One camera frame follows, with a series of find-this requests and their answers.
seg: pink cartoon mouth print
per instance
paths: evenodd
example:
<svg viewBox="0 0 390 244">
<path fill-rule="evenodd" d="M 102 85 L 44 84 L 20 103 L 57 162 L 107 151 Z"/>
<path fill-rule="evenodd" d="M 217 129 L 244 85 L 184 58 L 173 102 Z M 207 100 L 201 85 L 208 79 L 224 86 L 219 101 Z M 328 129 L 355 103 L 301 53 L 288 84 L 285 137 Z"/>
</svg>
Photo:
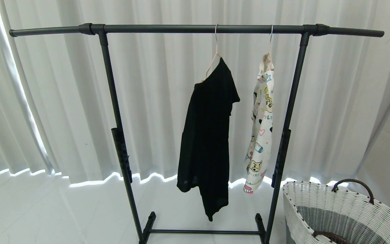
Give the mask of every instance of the pink cartoon mouth print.
<svg viewBox="0 0 390 244">
<path fill-rule="evenodd" d="M 245 187 L 243 187 L 243 191 L 244 191 L 245 193 L 248 193 L 248 194 L 254 193 L 254 192 L 252 191 L 252 188 L 249 187 L 249 186 L 247 186 L 247 185 L 245 185 Z"/>
</svg>

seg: black metal clothes rack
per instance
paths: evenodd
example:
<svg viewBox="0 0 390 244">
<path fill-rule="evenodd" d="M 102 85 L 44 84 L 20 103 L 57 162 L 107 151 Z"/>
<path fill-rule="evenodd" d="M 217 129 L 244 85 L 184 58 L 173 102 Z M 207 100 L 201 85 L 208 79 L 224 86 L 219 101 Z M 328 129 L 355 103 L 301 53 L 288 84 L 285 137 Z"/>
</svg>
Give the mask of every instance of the black metal clothes rack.
<svg viewBox="0 0 390 244">
<path fill-rule="evenodd" d="M 111 59 L 108 48 L 108 33 L 230 33 L 230 34 L 301 34 L 299 55 L 297 57 L 296 69 L 291 85 L 290 97 L 285 116 L 285 122 L 282 130 L 280 147 L 278 151 L 275 171 L 272 176 L 272 187 L 274 188 L 272 203 L 270 206 L 269 220 L 267 228 L 264 228 L 263 219 L 257 213 L 255 222 L 257 231 L 243 230 L 164 230 L 153 229 L 153 223 L 156 219 L 155 212 L 151 212 L 148 217 L 144 231 L 141 229 L 138 211 L 136 210 L 135 199 L 132 192 L 132 173 L 129 166 L 129 156 L 127 154 L 126 142 L 124 139 L 123 124 L 121 122 L 120 109 L 118 106 L 117 92 L 112 72 Z M 323 24 L 302 25 L 302 26 L 283 26 L 283 25 L 105 25 L 85 23 L 79 26 L 38 28 L 38 29 L 11 29 L 9 31 L 12 37 L 46 35 L 46 34 L 69 34 L 81 33 L 87 35 L 99 35 L 100 45 L 102 46 L 103 59 L 105 63 L 106 75 L 112 100 L 113 112 L 115 116 L 116 128 L 111 129 L 115 149 L 123 174 L 124 184 L 127 196 L 129 198 L 130 209 L 132 210 L 133 220 L 135 222 L 136 233 L 138 234 L 139 244 L 146 244 L 151 233 L 192 233 L 192 234 L 226 234 L 226 235 L 258 235 L 262 244 L 268 244 L 272 233 L 272 226 L 277 207 L 277 201 L 280 191 L 280 183 L 287 155 L 288 142 L 290 140 L 291 114 L 293 112 L 294 101 L 296 100 L 297 88 L 299 85 L 300 74 L 302 72 L 303 60 L 305 58 L 306 47 L 308 46 L 310 36 L 323 35 L 348 35 L 362 37 L 382 37 L 384 31 L 370 29 L 350 29 L 335 28 Z"/>
</svg>

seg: cartoon print shirt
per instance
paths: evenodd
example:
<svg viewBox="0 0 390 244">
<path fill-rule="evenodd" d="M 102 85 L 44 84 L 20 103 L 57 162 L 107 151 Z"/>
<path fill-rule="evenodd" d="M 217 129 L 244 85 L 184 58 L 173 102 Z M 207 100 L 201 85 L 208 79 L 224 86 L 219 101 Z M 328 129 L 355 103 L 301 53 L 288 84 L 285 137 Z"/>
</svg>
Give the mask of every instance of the cartoon print shirt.
<svg viewBox="0 0 390 244">
<path fill-rule="evenodd" d="M 263 56 L 254 90 L 251 142 L 245 156 L 247 178 L 243 191 L 252 194 L 263 181 L 272 149 L 274 65 L 270 53 Z"/>
<path fill-rule="evenodd" d="M 221 58 L 204 82 L 195 84 L 181 135 L 177 187 L 199 188 L 209 221 L 228 205 L 229 127 L 233 103 L 239 102 L 231 71 Z"/>
</svg>

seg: vertical support pole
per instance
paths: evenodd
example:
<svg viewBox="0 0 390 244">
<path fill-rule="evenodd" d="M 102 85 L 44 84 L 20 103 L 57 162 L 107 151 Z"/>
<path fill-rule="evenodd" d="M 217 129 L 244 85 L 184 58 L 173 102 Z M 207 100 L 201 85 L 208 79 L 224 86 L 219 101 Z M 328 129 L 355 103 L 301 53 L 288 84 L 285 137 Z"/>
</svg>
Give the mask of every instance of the vertical support pole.
<svg viewBox="0 0 390 244">
<path fill-rule="evenodd" d="M 290 98 L 288 99 L 287 112 L 285 114 L 285 122 L 282 130 L 282 137 L 275 165 L 275 173 L 272 176 L 272 187 L 274 193 L 272 196 L 272 203 L 270 205 L 269 222 L 267 223 L 266 236 L 264 237 L 264 244 L 269 244 L 270 236 L 272 234 L 272 227 L 274 224 L 275 212 L 279 197 L 281 186 L 282 173 L 284 171 L 285 158 L 288 150 L 288 142 L 290 140 L 291 130 L 290 122 L 293 113 L 294 101 L 296 100 L 297 88 L 299 86 L 300 74 L 302 73 L 303 60 L 305 59 L 306 47 L 308 46 L 310 34 L 305 32 L 300 39 L 299 55 L 297 56 L 296 69 L 294 71 L 293 83 L 291 85 Z"/>
<path fill-rule="evenodd" d="M 132 174 L 129 168 L 129 156 L 127 155 L 126 142 L 124 140 L 123 123 L 121 122 L 120 108 L 116 95 L 115 82 L 112 73 L 112 65 L 108 48 L 108 39 L 106 32 L 99 31 L 100 45 L 102 46 L 103 60 L 105 62 L 106 76 L 108 79 L 109 91 L 112 100 L 112 107 L 115 116 L 116 128 L 112 129 L 112 135 L 115 143 L 115 149 L 120 162 L 121 172 L 123 173 L 124 185 L 126 187 L 127 198 L 129 199 L 130 210 L 132 210 L 133 221 L 135 221 L 136 233 L 138 234 L 139 242 L 144 242 L 144 236 L 139 222 L 138 211 L 136 210 L 135 198 L 133 196 Z"/>
</svg>

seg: rack bottom crossbar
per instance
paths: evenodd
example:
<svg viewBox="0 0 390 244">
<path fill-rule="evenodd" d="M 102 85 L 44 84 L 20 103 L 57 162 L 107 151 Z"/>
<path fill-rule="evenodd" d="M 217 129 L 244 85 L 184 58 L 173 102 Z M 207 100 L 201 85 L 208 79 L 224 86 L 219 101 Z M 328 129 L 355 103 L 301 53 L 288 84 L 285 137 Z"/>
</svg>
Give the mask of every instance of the rack bottom crossbar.
<svg viewBox="0 0 390 244">
<path fill-rule="evenodd" d="M 153 223 L 156 220 L 155 212 L 151 212 L 148 217 L 147 224 L 143 231 L 143 240 L 139 244 L 146 244 L 151 233 L 169 233 L 169 234 L 216 234 L 216 235 L 258 235 L 260 236 L 261 243 L 263 243 L 266 231 L 263 225 L 263 219 L 261 215 L 257 213 L 255 215 L 255 223 L 257 224 L 258 231 L 247 230 L 162 230 L 153 229 Z"/>
</svg>

